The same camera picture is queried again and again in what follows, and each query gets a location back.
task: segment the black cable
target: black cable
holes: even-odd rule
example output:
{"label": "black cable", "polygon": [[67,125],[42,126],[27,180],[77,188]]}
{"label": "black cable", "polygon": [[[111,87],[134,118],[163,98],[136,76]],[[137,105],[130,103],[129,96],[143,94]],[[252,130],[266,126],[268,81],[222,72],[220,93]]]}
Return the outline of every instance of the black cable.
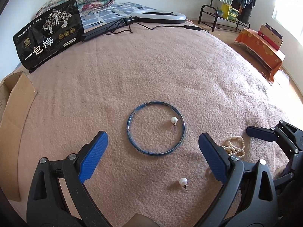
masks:
{"label": "black cable", "polygon": [[154,29],[156,29],[156,28],[158,28],[158,27],[182,27],[182,28],[192,29],[192,30],[199,30],[199,31],[203,30],[203,31],[206,31],[207,33],[209,33],[209,31],[207,31],[207,30],[205,30],[205,29],[203,29],[203,28],[201,28],[201,27],[197,27],[197,26],[188,26],[188,25],[185,25],[185,26],[164,26],[164,25],[160,25],[160,26],[156,26],[156,27],[154,27],[154,28],[149,28],[149,27],[147,27],[147,26],[145,26],[145,25],[142,25],[142,24],[140,24],[140,23],[138,23],[138,22],[133,22],[133,23],[131,23],[131,24],[129,25],[129,27],[128,27],[128,28],[129,28],[128,30],[123,30],[123,31],[119,31],[119,32],[114,32],[114,31],[117,30],[119,24],[118,24],[118,25],[116,26],[116,28],[113,29],[113,30],[107,29],[107,30],[105,31],[105,34],[106,34],[106,35],[120,34],[120,33],[125,32],[125,31],[128,31],[128,32],[130,32],[130,33],[133,33],[133,31],[131,30],[131,25],[132,25],[132,24],[138,24],[138,25],[143,26],[143,27],[145,27],[145,28],[147,28],[147,29],[149,29],[149,30],[154,30]]}
{"label": "black cable", "polygon": [[138,25],[143,26],[143,27],[145,27],[145,28],[147,28],[147,29],[149,29],[149,30],[154,30],[154,29],[156,29],[156,28],[158,28],[158,27],[183,27],[183,28],[184,28],[184,26],[163,26],[163,25],[156,26],[156,27],[154,27],[154,28],[149,28],[149,27],[147,27],[147,26],[145,26],[145,25],[142,25],[142,24],[140,24],[140,23],[138,23],[138,22],[134,22],[134,23],[132,23],[132,24],[138,24]]}
{"label": "black cable", "polygon": [[119,25],[120,25],[120,23],[121,23],[121,21],[123,21],[124,20],[124,18],[121,18],[121,19],[119,19],[119,20],[117,20],[115,23],[113,23],[110,27],[108,27],[106,30],[105,30],[105,34],[106,35],[111,35],[111,34],[114,34],[114,33],[111,33],[111,34],[107,34],[107,32],[109,32],[109,31],[116,31],[117,29],[118,29],[118,27],[119,27]]}

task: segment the gold emblem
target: gold emblem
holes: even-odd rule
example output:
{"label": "gold emblem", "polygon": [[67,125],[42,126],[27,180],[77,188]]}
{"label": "gold emblem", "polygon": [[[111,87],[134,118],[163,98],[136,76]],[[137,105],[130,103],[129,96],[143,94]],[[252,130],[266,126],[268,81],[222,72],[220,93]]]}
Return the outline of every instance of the gold emblem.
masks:
{"label": "gold emblem", "polygon": [[31,44],[31,40],[29,38],[25,39],[24,46],[27,48]]}

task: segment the black snack bag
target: black snack bag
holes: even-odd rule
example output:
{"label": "black snack bag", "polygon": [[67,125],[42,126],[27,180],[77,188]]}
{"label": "black snack bag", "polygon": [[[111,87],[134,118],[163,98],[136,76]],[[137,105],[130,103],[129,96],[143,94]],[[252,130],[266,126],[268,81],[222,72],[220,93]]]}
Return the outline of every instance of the black snack bag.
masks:
{"label": "black snack bag", "polygon": [[76,0],[69,0],[28,23],[13,36],[17,54],[29,72],[81,41],[84,33]]}

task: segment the red book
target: red book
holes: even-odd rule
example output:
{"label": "red book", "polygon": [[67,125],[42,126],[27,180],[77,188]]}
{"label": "red book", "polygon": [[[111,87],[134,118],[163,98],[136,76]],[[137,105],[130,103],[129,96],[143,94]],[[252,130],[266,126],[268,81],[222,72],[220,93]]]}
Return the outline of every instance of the red book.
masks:
{"label": "red book", "polygon": [[266,42],[268,42],[271,46],[273,46],[275,48],[275,50],[279,50],[280,47],[278,45],[276,45],[269,37],[264,35],[261,31],[258,31],[258,35],[260,37],[264,38]]}

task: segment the pink blanket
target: pink blanket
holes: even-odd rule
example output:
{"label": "pink blanket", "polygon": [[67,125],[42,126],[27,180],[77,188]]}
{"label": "pink blanket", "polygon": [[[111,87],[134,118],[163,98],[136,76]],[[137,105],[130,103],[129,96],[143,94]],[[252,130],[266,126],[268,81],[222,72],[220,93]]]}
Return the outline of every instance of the pink blanket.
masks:
{"label": "pink blanket", "polygon": [[[291,120],[266,80],[242,56],[203,31],[151,31],[136,24],[132,30],[77,43],[29,75],[38,94],[20,144],[22,201],[12,203],[23,218],[39,159],[64,159],[99,130],[108,133],[109,145],[85,185],[114,227],[135,213],[165,227],[195,225],[221,187],[199,150],[202,132],[218,145],[230,135],[243,136],[244,160],[265,159],[272,173],[287,162],[276,143],[245,135],[249,125],[271,127],[280,119]],[[151,100],[175,106],[186,123],[183,144],[159,158],[138,152],[126,136],[133,109]],[[180,131],[177,123],[173,132],[172,115],[161,106],[143,109],[131,126],[134,139],[145,149],[172,146]],[[178,184],[182,177],[188,179],[188,193]],[[63,193],[77,216],[64,185]]]}

